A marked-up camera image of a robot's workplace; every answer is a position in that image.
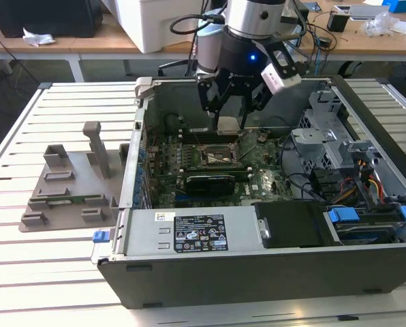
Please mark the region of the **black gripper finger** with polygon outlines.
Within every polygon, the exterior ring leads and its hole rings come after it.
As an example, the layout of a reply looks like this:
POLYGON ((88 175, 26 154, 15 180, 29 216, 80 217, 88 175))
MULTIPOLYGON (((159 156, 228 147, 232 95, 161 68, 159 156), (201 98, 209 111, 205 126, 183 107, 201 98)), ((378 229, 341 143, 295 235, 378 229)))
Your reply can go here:
POLYGON ((212 118, 212 129, 218 129, 221 110, 230 94, 230 81, 219 75, 197 75, 201 107, 212 118))
POLYGON ((245 128, 248 114, 256 110, 262 111, 271 98, 272 93, 264 82, 250 93, 246 93, 245 96, 241 98, 242 106, 240 109, 240 115, 242 119, 240 122, 240 129, 245 128))

